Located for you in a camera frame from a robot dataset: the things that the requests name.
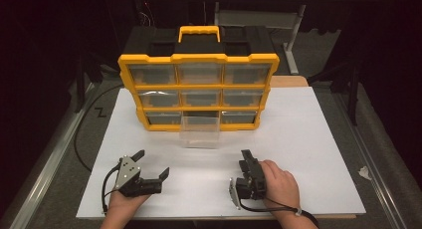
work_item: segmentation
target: carrying handle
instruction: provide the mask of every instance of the carrying handle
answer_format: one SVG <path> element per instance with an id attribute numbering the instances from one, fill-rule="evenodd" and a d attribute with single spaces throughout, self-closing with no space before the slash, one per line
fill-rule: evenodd
<path id="1" fill-rule="evenodd" d="M 217 42 L 220 42 L 220 30 L 218 26 L 184 26 L 180 27 L 179 43 L 182 42 L 183 34 L 215 34 Z"/>

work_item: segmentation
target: person's hand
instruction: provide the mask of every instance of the person's hand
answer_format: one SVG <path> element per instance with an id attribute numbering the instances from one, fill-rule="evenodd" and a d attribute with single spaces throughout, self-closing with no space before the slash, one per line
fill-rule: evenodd
<path id="1" fill-rule="evenodd" d="M 119 191 L 111 193 L 108 204 L 108 212 L 103 221 L 102 229 L 106 228 L 124 228 L 128 221 L 136 213 L 136 210 L 142 205 L 150 195 L 137 197 L 125 197 Z"/>
<path id="2" fill-rule="evenodd" d="M 264 204 L 267 208 L 282 207 L 273 202 L 286 206 L 301 208 L 299 187 L 291 173 L 281 170 L 273 161 L 264 160 L 260 162 L 267 181 L 267 194 Z M 271 212 L 280 222 L 284 229 L 308 229 L 317 228 L 307 217 L 296 216 L 292 211 Z"/>

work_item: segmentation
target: background desk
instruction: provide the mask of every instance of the background desk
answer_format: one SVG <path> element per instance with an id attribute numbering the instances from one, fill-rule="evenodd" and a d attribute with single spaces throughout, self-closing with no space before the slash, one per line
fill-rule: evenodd
<path id="1" fill-rule="evenodd" d="M 228 179 L 242 176 L 238 160 L 245 148 L 291 171 L 309 212 L 365 212 L 312 88 L 272 88 L 260 127 L 221 132 L 218 149 L 183 148 L 177 132 L 146 131 L 136 119 L 130 93 L 120 90 L 77 217 L 103 218 L 99 196 L 106 174 L 123 155 L 145 149 L 138 162 L 141 176 L 155 178 L 167 166 L 170 175 L 162 193 L 152 196 L 135 218 L 269 218 L 269 213 L 236 210 L 227 192 Z M 263 206 L 261 201 L 245 203 Z"/>

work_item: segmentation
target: storage organizer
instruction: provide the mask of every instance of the storage organizer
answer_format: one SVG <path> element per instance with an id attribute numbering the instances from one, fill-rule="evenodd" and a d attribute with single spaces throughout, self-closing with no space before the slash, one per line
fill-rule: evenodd
<path id="1" fill-rule="evenodd" d="M 118 63 L 147 130 L 238 130 L 259 126 L 279 58 L 265 27 L 135 27 Z"/>

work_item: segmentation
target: gray floor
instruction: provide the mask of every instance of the gray floor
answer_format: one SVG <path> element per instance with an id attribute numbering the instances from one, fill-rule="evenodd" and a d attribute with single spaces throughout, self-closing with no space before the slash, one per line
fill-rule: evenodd
<path id="1" fill-rule="evenodd" d="M 283 39 L 288 35 L 279 31 L 271 32 L 282 58 L 276 75 L 288 75 L 280 48 Z M 337 36 L 338 34 L 331 33 L 320 36 L 317 31 L 298 35 L 294 55 L 300 75 L 308 77 L 322 70 Z M 119 84 L 121 84 L 119 78 L 105 76 L 104 82 L 97 87 L 95 94 L 99 96 Z M 318 83 L 313 87 L 367 213 L 357 216 L 356 219 L 320 219 L 320 228 L 422 228 L 422 218 L 418 213 L 422 211 L 421 191 L 395 151 L 382 123 L 371 107 L 364 88 L 362 86 L 359 88 L 356 114 L 358 126 L 354 127 L 350 126 L 343 113 L 342 102 L 346 95 L 334 95 L 328 86 L 328 83 Z M 89 167 L 93 167 L 95 163 L 116 94 L 117 90 L 112 90 L 99 98 L 82 122 L 77 148 L 81 158 Z M 100 110 L 95 108 L 103 109 L 102 115 L 105 117 L 99 116 Z M 1 228 L 9 228 L 12 224 L 73 115 L 70 109 L 14 204 L 3 218 Z M 374 165 L 371 167 L 375 174 L 372 181 L 362 178 L 357 173 L 368 163 Z M 71 143 L 28 228 L 99 228 L 101 221 L 75 218 L 89 176 L 90 173 L 79 163 Z M 391 203 L 389 197 L 393 198 L 395 204 Z M 202 223 L 200 226 L 201 228 L 279 228 L 275 221 L 226 221 Z M 131 222 L 128 227 L 194 228 L 194 225 L 190 221 L 136 221 Z"/>

